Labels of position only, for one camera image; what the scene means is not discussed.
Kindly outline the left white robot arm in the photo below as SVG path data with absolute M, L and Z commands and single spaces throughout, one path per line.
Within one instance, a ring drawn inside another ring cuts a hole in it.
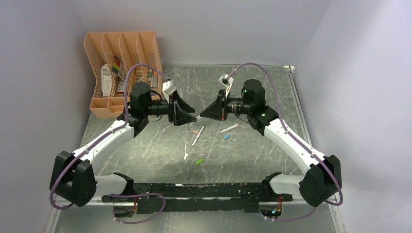
M 96 197 L 116 197 L 123 202 L 134 197 L 133 179 L 118 172 L 96 176 L 94 168 L 141 133 L 149 116 L 167 115 L 174 126 L 196 121 L 192 116 L 195 109 L 180 97 L 172 81 L 163 83 L 164 99 L 153 100 L 152 94 L 156 93 L 147 83 L 134 84 L 124 111 L 107 130 L 85 146 L 56 156 L 50 181 L 50 203 L 54 208 L 63 209 L 55 204 L 55 195 L 67 200 L 69 206 L 78 207 Z

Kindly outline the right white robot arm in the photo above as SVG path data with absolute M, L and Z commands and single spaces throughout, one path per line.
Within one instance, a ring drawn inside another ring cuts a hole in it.
M 221 77 L 224 86 L 217 98 L 200 116 L 225 121 L 228 114 L 246 115 L 248 124 L 262 136 L 275 142 L 292 158 L 302 175 L 274 174 L 264 180 L 262 195 L 273 201 L 280 194 L 300 196 L 310 206 L 327 202 L 342 188 L 341 163 L 334 156 L 325 156 L 299 137 L 280 117 L 266 105 L 265 89 L 256 79 L 246 80 L 241 97 L 230 97 L 233 78 Z

